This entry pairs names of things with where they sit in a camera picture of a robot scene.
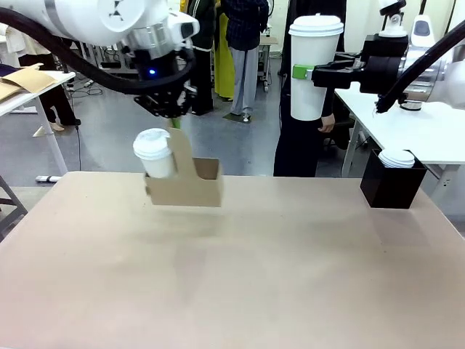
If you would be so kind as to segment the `white side table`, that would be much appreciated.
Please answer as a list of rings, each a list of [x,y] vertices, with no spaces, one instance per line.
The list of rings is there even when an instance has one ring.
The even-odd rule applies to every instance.
[[[425,103],[420,111],[395,105],[377,113],[377,96],[360,93],[357,84],[336,94],[355,118],[342,177],[349,176],[357,138],[364,131],[382,149],[410,150],[438,179],[430,195],[433,202],[445,215],[465,220],[465,111]]]

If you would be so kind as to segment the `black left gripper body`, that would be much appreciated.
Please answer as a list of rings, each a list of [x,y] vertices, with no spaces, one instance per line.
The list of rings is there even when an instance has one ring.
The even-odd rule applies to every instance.
[[[193,49],[183,47],[159,58],[147,50],[135,50],[132,58],[139,82],[134,83],[132,95],[179,95],[195,67]]]

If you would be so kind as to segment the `person in grey trousers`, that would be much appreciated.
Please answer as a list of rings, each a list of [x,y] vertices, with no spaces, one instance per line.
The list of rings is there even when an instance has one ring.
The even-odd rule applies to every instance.
[[[226,41],[235,71],[231,114],[250,122],[256,97],[259,44],[267,27],[268,0],[221,0],[226,15]]]

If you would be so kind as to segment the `brown cardboard cup carrier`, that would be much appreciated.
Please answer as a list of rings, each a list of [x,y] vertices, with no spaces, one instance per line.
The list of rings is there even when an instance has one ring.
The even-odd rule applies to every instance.
[[[176,172],[171,177],[145,176],[146,193],[155,205],[203,206],[222,205],[223,179],[219,159],[193,157],[190,141],[180,129],[169,128],[168,146]]]

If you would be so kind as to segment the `person in yellow garment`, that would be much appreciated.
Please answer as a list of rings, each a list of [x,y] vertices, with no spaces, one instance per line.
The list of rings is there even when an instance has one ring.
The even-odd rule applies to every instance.
[[[216,0],[216,28],[214,34],[214,90],[224,100],[234,96],[234,63],[226,40],[228,18]]]

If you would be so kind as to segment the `tall white lidded cup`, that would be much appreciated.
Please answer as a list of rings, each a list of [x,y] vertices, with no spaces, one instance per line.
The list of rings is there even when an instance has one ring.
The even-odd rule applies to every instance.
[[[290,25],[291,36],[291,116],[315,121],[322,115],[326,88],[316,87],[312,72],[334,59],[343,22],[334,15],[301,16]]]

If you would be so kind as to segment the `person's left hand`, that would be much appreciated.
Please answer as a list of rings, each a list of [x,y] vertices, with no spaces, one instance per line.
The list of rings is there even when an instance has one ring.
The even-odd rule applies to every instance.
[[[333,131],[333,128],[335,126],[335,116],[333,114],[330,114],[328,116],[322,116],[320,118],[321,120],[321,127],[318,129],[322,133],[330,133]]]

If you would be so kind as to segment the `person's left forearm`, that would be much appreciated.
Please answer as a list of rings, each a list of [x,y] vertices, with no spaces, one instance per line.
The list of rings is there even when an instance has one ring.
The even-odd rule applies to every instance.
[[[333,113],[334,88],[327,88],[321,117],[330,116]]]

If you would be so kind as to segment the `black square box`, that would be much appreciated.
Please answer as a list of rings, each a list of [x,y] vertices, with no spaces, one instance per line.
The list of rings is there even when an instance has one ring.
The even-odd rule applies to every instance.
[[[368,158],[360,189],[371,208],[409,209],[426,174],[426,167],[415,157],[411,168],[385,167],[379,149]]]

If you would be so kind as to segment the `small white lidded cup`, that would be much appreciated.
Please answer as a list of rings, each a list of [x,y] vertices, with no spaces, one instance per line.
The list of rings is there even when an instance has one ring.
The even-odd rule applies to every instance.
[[[168,178],[176,173],[169,138],[170,134],[161,128],[146,129],[136,136],[134,155],[142,162],[148,177]]]

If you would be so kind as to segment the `person in white coat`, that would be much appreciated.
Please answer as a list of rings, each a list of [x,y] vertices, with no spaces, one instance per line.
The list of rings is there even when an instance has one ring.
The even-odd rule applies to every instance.
[[[20,66],[41,63],[40,69],[43,71],[56,70],[52,53],[35,39],[3,23],[0,23],[0,35],[6,38],[8,52],[17,55]],[[76,118],[61,86],[43,93],[40,101],[54,131],[61,132],[65,127],[81,125],[81,121]]]

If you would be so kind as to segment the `person in black Nike sweatshirt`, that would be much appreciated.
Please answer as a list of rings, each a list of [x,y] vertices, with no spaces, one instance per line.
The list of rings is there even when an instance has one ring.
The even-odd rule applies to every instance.
[[[347,0],[289,0],[286,30],[296,18],[305,15],[335,15],[346,20]],[[300,121],[291,116],[291,36],[286,33],[280,67],[283,87],[280,93],[280,137],[275,151],[275,177],[314,177],[323,139],[321,120]]]

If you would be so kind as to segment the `white table with cardboard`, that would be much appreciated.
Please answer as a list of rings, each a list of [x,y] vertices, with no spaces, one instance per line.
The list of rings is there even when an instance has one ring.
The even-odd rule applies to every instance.
[[[34,102],[55,163],[59,168],[60,176],[65,175],[68,172],[68,168],[39,97],[75,76],[75,73],[40,71],[29,67],[0,78],[0,117],[11,113],[29,102]]]

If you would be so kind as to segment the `person in black jacket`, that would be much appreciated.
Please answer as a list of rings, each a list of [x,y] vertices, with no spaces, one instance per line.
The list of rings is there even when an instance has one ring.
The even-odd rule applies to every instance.
[[[188,0],[187,14],[199,22],[199,32],[192,37],[195,70],[191,85],[197,89],[192,113],[201,116],[213,110],[211,86],[211,50],[216,26],[215,0]]]

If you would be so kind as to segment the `stack of white lids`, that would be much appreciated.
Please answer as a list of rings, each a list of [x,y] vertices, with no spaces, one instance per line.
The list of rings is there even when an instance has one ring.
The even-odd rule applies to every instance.
[[[379,160],[386,168],[408,169],[416,162],[415,156],[405,150],[384,149],[379,153]]]

